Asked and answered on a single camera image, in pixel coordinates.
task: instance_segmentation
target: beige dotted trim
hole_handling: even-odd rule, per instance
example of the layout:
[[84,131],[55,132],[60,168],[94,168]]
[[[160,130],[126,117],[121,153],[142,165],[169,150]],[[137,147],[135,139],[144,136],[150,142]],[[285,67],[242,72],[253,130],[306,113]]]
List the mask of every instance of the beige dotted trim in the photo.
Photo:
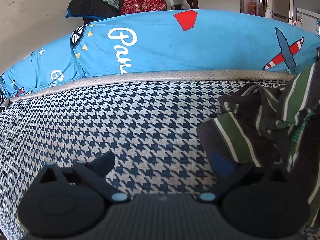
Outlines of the beige dotted trim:
[[275,73],[259,70],[195,70],[195,71],[164,71],[131,74],[116,74],[101,77],[81,78],[66,84],[45,88],[41,91],[16,98],[11,102],[22,99],[42,97],[71,89],[108,85],[126,82],[147,81],[218,81],[218,80],[284,80],[289,81],[294,76],[287,73]]

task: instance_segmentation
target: dark blanket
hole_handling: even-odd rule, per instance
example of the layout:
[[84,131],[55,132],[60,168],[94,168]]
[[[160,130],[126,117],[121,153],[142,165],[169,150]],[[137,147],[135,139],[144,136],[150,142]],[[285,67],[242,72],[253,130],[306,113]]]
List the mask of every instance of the dark blanket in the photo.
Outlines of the dark blanket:
[[68,17],[84,17],[103,20],[119,15],[119,10],[103,0],[72,0],[67,9]]
[[222,115],[197,128],[211,167],[219,175],[235,163],[282,163],[308,198],[313,225],[320,203],[320,63],[279,88],[248,83],[220,96]]

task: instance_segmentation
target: red shape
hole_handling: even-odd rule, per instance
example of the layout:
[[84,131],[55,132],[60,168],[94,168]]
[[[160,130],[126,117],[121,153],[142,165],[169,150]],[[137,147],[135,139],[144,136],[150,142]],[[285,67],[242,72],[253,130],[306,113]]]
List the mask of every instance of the red shape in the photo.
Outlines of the red shape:
[[185,32],[195,26],[197,15],[197,12],[190,10],[174,14],[173,16],[177,19],[182,30]]

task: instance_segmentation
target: black round disc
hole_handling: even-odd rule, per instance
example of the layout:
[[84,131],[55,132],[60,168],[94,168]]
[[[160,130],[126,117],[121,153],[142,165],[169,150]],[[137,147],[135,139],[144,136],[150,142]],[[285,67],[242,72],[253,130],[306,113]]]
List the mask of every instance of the black round disc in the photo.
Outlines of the black round disc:
[[18,217],[33,236],[61,238],[89,229],[104,210],[103,198],[92,189],[49,182],[26,192]]
[[227,221],[239,231],[263,238],[290,236],[307,222],[307,199],[287,183],[240,187],[223,200]]

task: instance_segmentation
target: houndstooth fabric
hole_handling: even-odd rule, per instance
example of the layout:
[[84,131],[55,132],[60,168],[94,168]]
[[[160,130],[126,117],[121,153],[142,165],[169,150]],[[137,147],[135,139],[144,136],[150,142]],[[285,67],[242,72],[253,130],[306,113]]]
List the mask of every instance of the houndstooth fabric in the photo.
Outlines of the houndstooth fabric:
[[[136,82],[65,91],[13,103],[0,114],[0,227],[24,232],[17,205],[46,162],[60,167],[111,150],[107,182],[136,193],[199,194],[215,183],[196,127],[219,112],[217,98],[243,81]],[[276,87],[285,82],[257,82]]]

